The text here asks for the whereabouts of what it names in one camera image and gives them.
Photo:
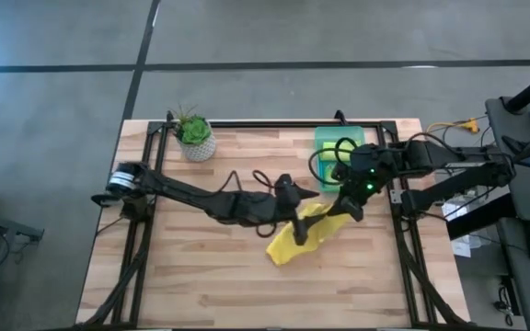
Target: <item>green container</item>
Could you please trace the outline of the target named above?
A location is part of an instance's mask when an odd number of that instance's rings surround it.
[[[343,125],[336,127],[317,127],[314,129],[314,147],[318,151],[323,148],[325,143],[327,143],[327,146],[325,147],[328,148],[330,143],[331,148],[334,148],[336,142],[343,137],[353,139],[358,145],[365,143],[365,135],[363,134],[363,128],[360,126]],[[345,142],[341,144],[341,148],[342,146],[351,145]],[[346,160],[343,160],[343,162],[349,165],[351,161],[349,161],[348,159],[348,154],[343,154],[343,156],[347,158]],[[328,178],[330,178],[330,173],[332,172],[332,169],[334,168],[335,164],[337,164],[337,161],[336,159],[332,161],[321,160],[321,158],[328,158],[328,154],[319,154],[317,158],[318,175],[328,181]],[[320,183],[320,190],[322,191],[338,192],[339,189],[340,185],[326,185],[324,183]]]

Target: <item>concrete floor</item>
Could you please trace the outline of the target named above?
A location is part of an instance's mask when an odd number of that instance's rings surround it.
[[[150,7],[0,1],[0,65],[134,64]],[[512,59],[530,59],[530,1],[162,0],[147,62]],[[21,264],[2,267],[0,330],[75,320],[99,215],[89,197],[104,188],[132,77],[0,74],[0,215],[46,229]],[[530,66],[152,72],[132,116],[162,119],[179,102],[214,119],[326,118],[341,108],[426,127],[480,116],[486,98],[529,83]],[[470,307],[488,304],[480,289],[491,280],[463,282]],[[504,326],[495,311],[470,312],[480,325]]]

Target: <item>butcher block tabletop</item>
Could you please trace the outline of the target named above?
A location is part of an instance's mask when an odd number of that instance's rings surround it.
[[[418,119],[394,121],[401,141],[421,131]],[[114,166],[141,160],[148,122],[124,122]],[[366,143],[377,143],[374,129],[362,130]],[[319,191],[307,167],[308,157],[314,152],[314,128],[214,128],[213,134],[216,152],[202,163],[186,161],[175,137],[169,134],[163,174],[216,190],[236,170],[244,190],[267,191],[251,175],[258,169],[271,180],[289,173],[299,186]],[[153,146],[151,165],[158,143]],[[424,188],[433,181],[428,176],[410,181],[410,185]],[[236,189],[234,180],[227,189]],[[301,207],[308,202],[333,201],[335,197],[324,193],[303,201]],[[265,253],[272,238],[259,238],[254,228],[225,226],[190,206],[157,198],[138,326],[410,326],[386,190],[370,198],[363,209],[362,222],[347,223],[317,251],[276,267]],[[119,214],[120,207],[105,209],[99,228],[119,218]],[[432,283],[454,311],[468,320],[446,224],[427,218],[418,226]],[[77,322],[87,320],[116,284],[127,232],[128,221],[123,220],[96,238]],[[424,316],[416,280],[414,288]],[[131,292],[124,304],[126,320]]]

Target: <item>potted plant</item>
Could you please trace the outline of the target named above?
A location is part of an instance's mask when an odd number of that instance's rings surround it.
[[[179,105],[175,113],[178,122],[175,123],[175,138],[181,147],[181,152],[190,161],[201,162],[212,157],[216,151],[216,139],[212,134],[212,127],[204,117],[191,112],[197,106],[185,108]]]

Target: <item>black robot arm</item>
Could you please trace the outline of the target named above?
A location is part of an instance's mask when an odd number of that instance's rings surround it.
[[[303,245],[307,239],[304,224],[312,220],[298,222],[295,209],[301,200],[314,198],[318,193],[300,188],[288,174],[281,175],[275,183],[267,186],[274,190],[275,196],[267,192],[244,190],[210,192],[165,177],[145,164],[122,163],[112,173],[106,186],[109,195],[94,196],[92,200],[100,205],[103,204],[102,200],[122,200],[122,215],[131,220],[145,215],[147,195],[158,195],[203,210],[225,225],[256,228],[272,225],[274,228],[277,223],[293,222],[294,240],[298,245]],[[262,234],[258,230],[258,234],[265,237],[273,234],[273,231]]]
[[[434,202],[477,185],[505,186],[514,177],[512,160],[497,147],[454,148],[413,140],[390,143],[387,148],[366,144],[353,149],[350,165],[337,163],[332,176],[341,183],[340,193],[328,214],[347,212],[359,222],[367,200],[389,181],[425,177],[437,169],[466,171],[424,190],[404,191],[403,216],[418,216]]]

